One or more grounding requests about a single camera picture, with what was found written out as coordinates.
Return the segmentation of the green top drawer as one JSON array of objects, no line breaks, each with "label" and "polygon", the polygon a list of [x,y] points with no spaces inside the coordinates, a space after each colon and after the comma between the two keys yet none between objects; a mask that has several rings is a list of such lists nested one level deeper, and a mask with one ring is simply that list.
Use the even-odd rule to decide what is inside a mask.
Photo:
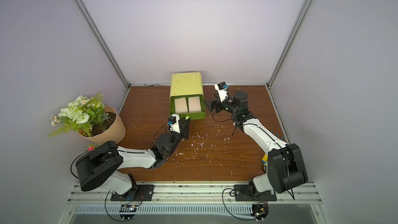
[{"label": "green top drawer", "polygon": [[177,114],[180,118],[189,117],[200,120],[206,117],[202,94],[177,95],[170,98],[170,115]]}]

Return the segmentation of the cream sponge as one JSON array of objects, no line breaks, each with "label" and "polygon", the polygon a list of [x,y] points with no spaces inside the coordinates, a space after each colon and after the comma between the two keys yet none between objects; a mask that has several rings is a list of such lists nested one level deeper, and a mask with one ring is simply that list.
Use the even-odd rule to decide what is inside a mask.
[{"label": "cream sponge", "polygon": [[174,99],[174,105],[176,114],[184,114],[188,112],[188,105],[185,97]]},{"label": "cream sponge", "polygon": [[188,110],[190,113],[202,111],[200,96],[192,96],[188,98]]}]

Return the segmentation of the yellow-green drawer cabinet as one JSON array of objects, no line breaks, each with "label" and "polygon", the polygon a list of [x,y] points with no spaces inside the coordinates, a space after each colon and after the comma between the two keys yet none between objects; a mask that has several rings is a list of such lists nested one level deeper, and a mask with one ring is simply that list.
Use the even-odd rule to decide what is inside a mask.
[{"label": "yellow-green drawer cabinet", "polygon": [[171,78],[170,98],[177,95],[202,94],[203,84],[200,72],[177,73]]}]

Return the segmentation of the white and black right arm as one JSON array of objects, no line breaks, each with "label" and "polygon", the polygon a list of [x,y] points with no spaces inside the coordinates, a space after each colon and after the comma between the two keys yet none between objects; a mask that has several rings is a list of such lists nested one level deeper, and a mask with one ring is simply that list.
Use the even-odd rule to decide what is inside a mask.
[{"label": "white and black right arm", "polygon": [[219,90],[216,99],[206,100],[205,105],[211,113],[230,113],[236,128],[251,137],[264,151],[265,172],[248,183],[253,197],[266,191],[278,194],[292,191],[308,182],[300,148],[282,141],[260,122],[249,110],[247,93],[236,91],[231,97],[226,89]]}]

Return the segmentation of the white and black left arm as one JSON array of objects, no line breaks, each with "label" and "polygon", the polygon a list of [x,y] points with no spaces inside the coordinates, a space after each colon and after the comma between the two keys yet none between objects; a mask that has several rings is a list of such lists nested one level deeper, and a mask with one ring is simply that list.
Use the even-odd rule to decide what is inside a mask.
[{"label": "white and black left arm", "polygon": [[146,150],[127,149],[108,141],[88,151],[76,162],[77,176],[82,191],[104,188],[118,195],[133,197],[137,192],[136,182],[131,174],[120,173],[120,169],[156,169],[166,163],[183,139],[189,138],[189,117],[179,118],[173,114],[168,118],[170,132],[154,140],[154,146]]}]

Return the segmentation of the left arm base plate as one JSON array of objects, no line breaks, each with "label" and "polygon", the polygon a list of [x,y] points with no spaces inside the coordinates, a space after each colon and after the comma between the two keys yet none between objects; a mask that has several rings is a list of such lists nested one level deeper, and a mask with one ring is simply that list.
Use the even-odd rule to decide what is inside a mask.
[{"label": "left arm base plate", "polygon": [[155,185],[137,185],[133,186],[127,193],[119,195],[113,193],[110,200],[111,201],[151,201],[154,193]]}]

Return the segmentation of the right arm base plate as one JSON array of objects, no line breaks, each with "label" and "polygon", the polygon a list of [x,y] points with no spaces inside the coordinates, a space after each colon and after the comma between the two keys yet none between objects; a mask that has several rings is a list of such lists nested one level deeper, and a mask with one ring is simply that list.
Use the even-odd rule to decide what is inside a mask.
[{"label": "right arm base plate", "polygon": [[254,202],[276,202],[277,197],[274,190],[266,190],[264,192],[259,192],[251,184],[246,185],[234,185],[233,192],[231,195],[236,201],[254,201]]}]

